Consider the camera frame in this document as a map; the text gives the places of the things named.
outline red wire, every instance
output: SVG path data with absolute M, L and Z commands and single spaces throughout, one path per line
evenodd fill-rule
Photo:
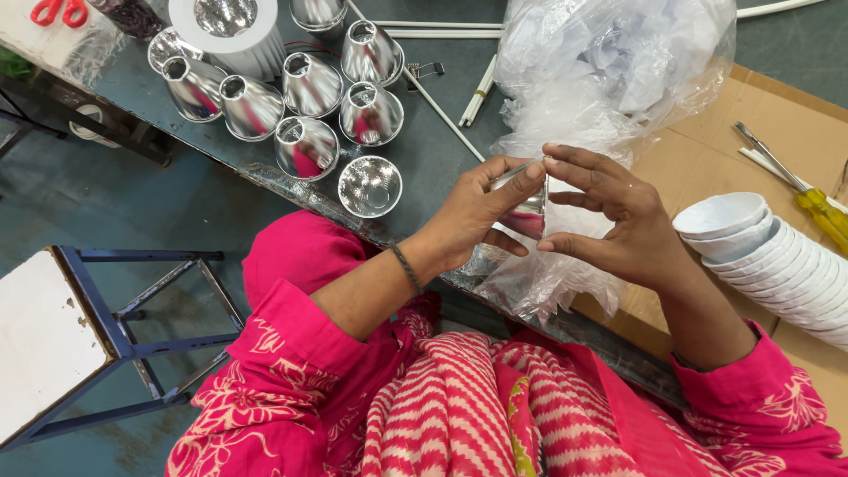
M 332 53 L 332 54 L 334 54 L 334 55 L 338 56 L 339 58 L 342 58 L 342 55 L 340 55 L 340 54 L 338 54 L 338 53 L 336 53 L 336 52 L 332 51 L 330 48 L 327 48 L 327 47 L 321 46 L 321 45 L 319 45 L 318 43 L 305 42 L 305 41 L 303 41 L 303 40 L 297 40 L 296 42 L 288 42 L 288 43 L 283 43 L 283 44 L 284 44 L 285 46 L 288 46 L 288 45 L 293 45 L 294 43 L 306 43 L 307 45 L 311 45 L 311 46 L 313 46 L 313 47 L 320 48 L 320 49 L 322 49 L 322 50 L 324 50 L 324 51 L 326 51 L 326 52 L 328 52 L 328 53 Z

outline woman's right hand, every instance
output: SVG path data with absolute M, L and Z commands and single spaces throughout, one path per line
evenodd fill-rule
M 653 186 L 602 154 L 551 143 L 542 150 L 548 174 L 582 190 L 552 193 L 550 201 L 602 212 L 616 225 L 603 239 L 552 233 L 538 250 L 573 256 L 656 291 L 672 291 L 681 278 L 700 272 Z

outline yellow screwdriver handle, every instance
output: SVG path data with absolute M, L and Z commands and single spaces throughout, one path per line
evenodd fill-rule
M 812 213 L 818 226 L 848 255 L 848 216 L 828 204 L 828 196 L 817 188 L 798 194 L 795 200 Z

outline red scissors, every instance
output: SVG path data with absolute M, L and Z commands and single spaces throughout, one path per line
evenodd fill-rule
M 32 13 L 30 13 L 30 20 L 32 20 L 37 25 L 47 26 L 53 23 L 56 20 L 56 14 L 59 12 L 59 7 L 62 6 L 62 2 L 64 0 L 41 0 L 39 3 L 36 3 L 36 6 L 32 9 Z M 47 10 L 47 14 L 44 15 L 44 18 L 38 19 L 38 16 L 42 14 L 44 10 Z M 79 12 L 76 16 L 76 20 L 72 20 L 70 17 L 74 16 Z M 88 8 L 82 2 L 82 0 L 68 0 L 68 4 L 64 8 L 64 13 L 62 14 L 62 21 L 71 28 L 79 28 L 83 26 L 88 20 Z

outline gray table surface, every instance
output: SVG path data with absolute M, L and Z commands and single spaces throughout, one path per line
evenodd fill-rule
M 766 0 L 739 0 L 739 7 L 769 3 Z M 314 41 L 292 22 L 287 2 L 280 1 L 277 25 L 286 42 Z M 358 0 L 357 5 L 370 20 L 465 21 L 499 23 L 506 0 L 485 4 L 467 1 Z M 162 13 L 167 20 L 167 13 Z M 356 20 L 348 14 L 348 22 Z M 791 12 L 741 20 L 736 61 L 828 101 L 848 106 L 848 93 L 842 87 L 848 76 L 848 42 L 842 38 L 848 28 L 848 2 L 830 0 Z M 495 40 L 412 40 L 399 43 L 408 63 L 441 62 L 446 74 L 428 76 L 421 82 L 454 121 L 459 120 L 483 72 L 497 51 Z M 341 50 L 341 42 L 328 43 Z M 286 178 L 276 167 L 271 140 L 245 143 L 234 138 L 223 120 L 194 124 L 183 120 L 173 108 L 162 78 L 146 60 L 147 44 L 129 41 L 114 63 L 103 70 L 94 93 L 122 109 L 143 118 L 206 153 L 262 187 L 269 188 L 307 208 L 315 210 L 355 230 L 376 243 L 399 240 L 420 228 L 442 204 L 456 177 L 476 164 L 465 148 L 419 93 L 406 92 L 405 79 L 389 90 L 404 106 L 403 131 L 390 144 L 361 150 L 342 140 L 344 151 L 337 169 L 317 183 L 305 184 Z M 318 54 L 338 68 L 338 60 Z M 483 154 L 498 137 L 510 132 L 499 109 L 505 97 L 495 88 L 471 128 L 463 128 L 468 139 Z M 328 120 L 338 129 L 337 119 Z M 341 169 L 364 153 L 391 160 L 404 180 L 403 197 L 388 215 L 377 221 L 364 221 L 348 214 L 338 204 L 337 179 Z M 454 285 L 468 290 L 474 283 L 450 276 Z M 671 401 L 680 402 L 673 377 L 656 362 L 646 362 L 629 343 L 604 334 L 605 328 L 585 317 L 561 318 L 562 341 L 588 345 L 625 378 L 629 378 Z
M 506 6 L 505 0 L 495 0 L 480 9 L 471 2 L 447 2 L 436 0 L 428 3 L 385 2 L 359 0 L 357 6 L 363 14 L 374 20 L 438 20 L 500 22 Z M 349 11 L 348 23 L 357 20 Z M 314 41 L 300 30 L 288 14 L 286 2 L 281 2 L 277 25 L 284 42 L 294 40 Z M 443 76 L 432 75 L 421 79 L 421 84 L 437 100 L 444 112 L 458 121 L 489 61 L 497 52 L 497 40 L 400 40 L 407 63 L 422 65 L 432 62 L 444 64 Z M 341 42 L 328 43 L 329 48 L 341 52 Z M 232 166 L 239 173 L 262 182 L 266 187 L 295 199 L 294 190 L 302 205 L 319 205 L 322 212 L 336 215 L 338 220 L 356 228 L 359 223 L 354 217 L 346 216 L 342 209 L 318 204 L 315 194 L 324 194 L 332 202 L 338 202 L 336 187 L 338 176 L 344 166 L 363 154 L 377 154 L 391 160 L 400 170 L 404 182 L 403 195 L 397 206 L 381 218 L 388 235 L 378 233 L 372 237 L 376 242 L 399 239 L 414 233 L 432 216 L 442 204 L 456 177 L 463 171 L 479 164 L 459 138 L 448 129 L 436 111 L 419 93 L 406 91 L 406 80 L 402 77 L 389 91 L 394 93 L 404 106 L 403 129 L 391 143 L 377 148 L 360 148 L 342 138 L 344 151 L 336 170 L 314 184 L 297 184 L 286 179 L 276 170 L 272 139 L 260 143 L 245 143 L 233 137 L 221 118 L 208 124 L 195 124 L 182 119 L 173 108 L 165 82 L 148 66 L 146 47 L 143 42 L 130 42 L 114 64 L 104 73 L 94 91 L 97 95 L 117 104 L 132 114 L 178 137 L 185 143 L 209 156 Z M 290 47 L 289 52 L 306 47 Z M 330 54 L 315 53 L 321 59 L 340 69 L 339 61 Z M 279 80 L 271 83 L 280 88 Z M 489 145 L 499 136 L 510 132 L 500 119 L 498 110 L 504 96 L 493 89 L 494 94 L 483 105 L 473 127 L 464 128 L 468 139 L 484 156 Z M 326 121 L 338 130 L 338 115 Z

